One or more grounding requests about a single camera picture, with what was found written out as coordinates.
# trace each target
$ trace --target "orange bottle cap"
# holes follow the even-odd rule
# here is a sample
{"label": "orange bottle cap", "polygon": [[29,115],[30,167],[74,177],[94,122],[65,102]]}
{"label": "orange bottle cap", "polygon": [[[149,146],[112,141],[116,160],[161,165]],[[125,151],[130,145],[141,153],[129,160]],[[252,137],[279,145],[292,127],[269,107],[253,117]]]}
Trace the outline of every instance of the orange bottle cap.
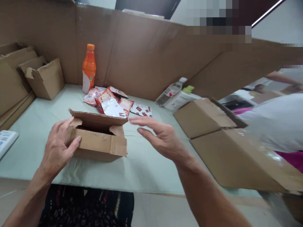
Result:
{"label": "orange bottle cap", "polygon": [[88,50],[94,50],[95,49],[95,45],[94,44],[88,44],[87,45],[87,49]]}

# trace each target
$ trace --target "white container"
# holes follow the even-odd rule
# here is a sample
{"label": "white container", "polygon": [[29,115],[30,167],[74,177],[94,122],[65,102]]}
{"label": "white container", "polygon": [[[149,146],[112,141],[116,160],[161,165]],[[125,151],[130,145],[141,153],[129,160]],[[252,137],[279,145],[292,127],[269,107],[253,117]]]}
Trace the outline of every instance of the white container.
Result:
{"label": "white container", "polygon": [[193,89],[193,86],[187,86],[186,88],[183,88],[167,103],[165,103],[164,107],[172,112],[175,112],[190,101],[201,99],[202,97],[191,93]]}
{"label": "white container", "polygon": [[158,106],[163,106],[171,97],[175,96],[183,86],[183,83],[187,81],[185,77],[181,77],[179,81],[169,85],[169,87],[156,99]]}

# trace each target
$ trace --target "light green tablecloth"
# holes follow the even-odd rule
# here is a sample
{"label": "light green tablecloth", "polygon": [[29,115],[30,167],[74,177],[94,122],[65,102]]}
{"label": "light green tablecloth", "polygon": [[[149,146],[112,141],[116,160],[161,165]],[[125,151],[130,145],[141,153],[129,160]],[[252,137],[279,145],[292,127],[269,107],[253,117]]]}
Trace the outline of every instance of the light green tablecloth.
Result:
{"label": "light green tablecloth", "polygon": [[[68,111],[98,113],[83,102],[81,86],[67,84],[52,101],[36,98],[10,128],[19,138],[0,160],[0,178],[31,180],[43,157],[45,143],[54,123],[69,118]],[[172,125],[187,148],[203,164],[171,112],[153,101],[129,97],[151,107],[153,118]],[[124,126],[127,157],[105,163],[72,158],[53,183],[146,193],[184,194],[174,163],[160,155],[138,132],[136,125]],[[257,196],[254,190],[223,189],[227,195]]]}

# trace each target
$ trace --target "plastic bottle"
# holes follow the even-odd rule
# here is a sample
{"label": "plastic bottle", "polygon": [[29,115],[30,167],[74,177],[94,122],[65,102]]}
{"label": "plastic bottle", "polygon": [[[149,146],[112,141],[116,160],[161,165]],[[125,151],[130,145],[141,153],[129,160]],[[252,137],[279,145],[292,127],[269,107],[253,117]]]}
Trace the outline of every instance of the plastic bottle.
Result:
{"label": "plastic bottle", "polygon": [[95,74],[96,74],[96,62],[95,62],[95,45],[88,44],[86,57],[83,62],[83,87],[82,91],[88,94],[89,90],[94,87]]}
{"label": "plastic bottle", "polygon": [[171,97],[182,89],[185,81],[187,81],[187,79],[185,77],[181,77],[179,81],[169,85],[169,87],[156,99],[156,104],[158,106],[163,106]]}
{"label": "plastic bottle", "polygon": [[183,88],[167,103],[165,103],[164,107],[170,111],[175,112],[190,101],[202,98],[198,95],[192,94],[191,92],[193,89],[193,86],[187,86],[186,88]]}

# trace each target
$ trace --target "food wrapper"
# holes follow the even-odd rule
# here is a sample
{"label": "food wrapper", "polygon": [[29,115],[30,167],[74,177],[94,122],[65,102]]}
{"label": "food wrapper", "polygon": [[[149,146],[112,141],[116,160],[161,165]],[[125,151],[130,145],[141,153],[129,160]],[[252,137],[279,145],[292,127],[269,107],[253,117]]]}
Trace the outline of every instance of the food wrapper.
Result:
{"label": "food wrapper", "polygon": [[96,100],[100,97],[100,95],[102,95],[104,93],[104,91],[106,90],[106,88],[103,90],[101,89],[101,87],[95,87],[89,90],[88,94],[86,96],[84,96],[84,102],[92,105],[92,106],[96,106]]}
{"label": "food wrapper", "polygon": [[133,106],[131,107],[130,111],[134,114],[137,114],[139,116],[149,116],[152,117],[152,109],[148,106],[144,106],[138,103],[133,103]]}
{"label": "food wrapper", "polygon": [[128,98],[128,96],[123,92],[123,91],[120,91],[112,86],[109,86],[108,89],[110,89],[113,93],[117,94],[117,95],[120,95],[120,96],[123,96],[125,98]]}
{"label": "food wrapper", "polygon": [[126,98],[121,98],[119,101],[119,105],[123,108],[127,118],[129,116],[130,108],[132,107],[133,103],[134,101],[128,100]]}
{"label": "food wrapper", "polygon": [[101,103],[102,109],[107,116],[127,118],[123,108],[118,104],[117,100],[111,98]]}
{"label": "food wrapper", "polygon": [[117,97],[107,88],[105,90],[105,92],[103,92],[102,95],[100,95],[99,98],[96,98],[95,101],[96,101],[96,104],[97,104],[97,108],[99,109],[99,111],[102,113],[102,114],[106,114],[103,110],[103,107],[102,107],[102,103],[103,102],[106,102],[106,101],[109,101],[111,99],[115,99],[116,102],[118,103],[118,99]]}

